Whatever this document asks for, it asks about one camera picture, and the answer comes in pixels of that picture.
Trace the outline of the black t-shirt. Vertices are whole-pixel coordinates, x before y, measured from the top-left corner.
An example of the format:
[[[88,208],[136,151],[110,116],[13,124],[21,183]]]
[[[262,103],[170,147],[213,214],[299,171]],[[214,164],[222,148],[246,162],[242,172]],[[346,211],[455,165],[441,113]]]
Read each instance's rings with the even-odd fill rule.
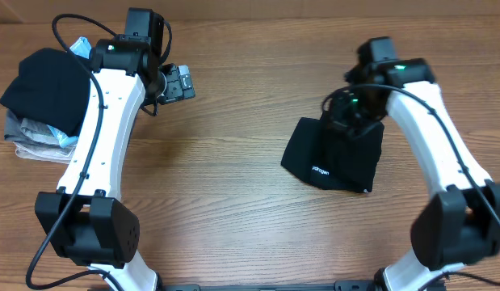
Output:
[[[322,190],[371,192],[380,161],[384,126],[350,139],[302,117],[287,144],[281,166],[302,182]]]

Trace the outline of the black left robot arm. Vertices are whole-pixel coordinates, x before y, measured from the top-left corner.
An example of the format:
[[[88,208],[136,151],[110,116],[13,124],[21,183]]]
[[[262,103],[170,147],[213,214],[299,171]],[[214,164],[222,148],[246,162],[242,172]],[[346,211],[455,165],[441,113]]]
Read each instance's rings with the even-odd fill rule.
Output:
[[[46,247],[100,275],[112,290],[161,290],[138,251],[137,216],[121,202],[121,175],[138,111],[194,97],[187,66],[165,64],[159,36],[119,34],[90,54],[90,94],[77,148],[55,192],[40,192],[35,214]]]

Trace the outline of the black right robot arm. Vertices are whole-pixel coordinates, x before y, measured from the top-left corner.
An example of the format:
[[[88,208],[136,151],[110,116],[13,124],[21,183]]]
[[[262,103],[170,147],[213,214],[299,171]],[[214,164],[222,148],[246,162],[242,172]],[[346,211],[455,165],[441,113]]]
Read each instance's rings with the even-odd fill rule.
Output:
[[[430,199],[410,250],[379,270],[369,290],[428,290],[500,252],[500,183],[469,152],[422,58],[359,64],[321,104],[332,129],[362,137],[390,116],[422,169]]]

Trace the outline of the folded light blue garment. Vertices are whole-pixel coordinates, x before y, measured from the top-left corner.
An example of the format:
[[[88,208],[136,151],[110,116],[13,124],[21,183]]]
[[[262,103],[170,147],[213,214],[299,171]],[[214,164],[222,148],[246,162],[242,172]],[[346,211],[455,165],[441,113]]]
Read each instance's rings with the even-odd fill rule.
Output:
[[[84,36],[80,36],[69,48],[72,53],[79,57],[83,57],[85,59],[90,58],[89,55],[92,47],[89,40]],[[60,129],[52,127],[51,125],[48,125],[48,129],[57,139],[58,144],[61,148],[75,145],[78,141],[77,136],[69,137],[66,133],[62,132]]]

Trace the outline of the folded black garment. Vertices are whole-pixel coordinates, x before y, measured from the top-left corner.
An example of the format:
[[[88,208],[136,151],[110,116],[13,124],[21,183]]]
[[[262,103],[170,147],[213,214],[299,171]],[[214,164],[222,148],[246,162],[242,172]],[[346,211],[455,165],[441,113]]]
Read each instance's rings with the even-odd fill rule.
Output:
[[[72,137],[80,133],[88,106],[90,78],[67,52],[43,48],[19,63],[18,76],[0,104]]]

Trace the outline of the folded beige garment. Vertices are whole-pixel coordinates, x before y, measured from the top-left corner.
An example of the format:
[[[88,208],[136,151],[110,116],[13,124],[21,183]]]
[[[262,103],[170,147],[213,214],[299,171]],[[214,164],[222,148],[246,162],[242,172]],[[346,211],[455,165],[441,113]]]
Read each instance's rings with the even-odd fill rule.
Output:
[[[57,162],[69,164],[74,155],[75,147],[61,148],[52,145],[30,145],[15,142],[15,153],[19,158],[31,159],[44,162]]]

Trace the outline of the folded grey garment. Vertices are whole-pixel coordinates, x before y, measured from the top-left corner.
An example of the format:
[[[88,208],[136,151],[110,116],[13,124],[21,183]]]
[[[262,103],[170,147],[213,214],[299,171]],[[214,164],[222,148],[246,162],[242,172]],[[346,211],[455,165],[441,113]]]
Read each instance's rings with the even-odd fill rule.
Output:
[[[47,124],[18,117],[11,110],[6,112],[4,140],[30,145],[59,146],[57,139],[48,129]]]

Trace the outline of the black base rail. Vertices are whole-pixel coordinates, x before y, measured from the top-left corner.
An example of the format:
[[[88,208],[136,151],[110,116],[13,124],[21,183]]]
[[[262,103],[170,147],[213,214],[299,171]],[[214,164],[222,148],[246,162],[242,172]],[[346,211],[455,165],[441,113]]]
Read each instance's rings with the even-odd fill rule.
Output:
[[[338,280],[332,284],[293,284],[293,285],[230,285],[200,286],[165,285],[163,291],[383,291],[373,280]]]

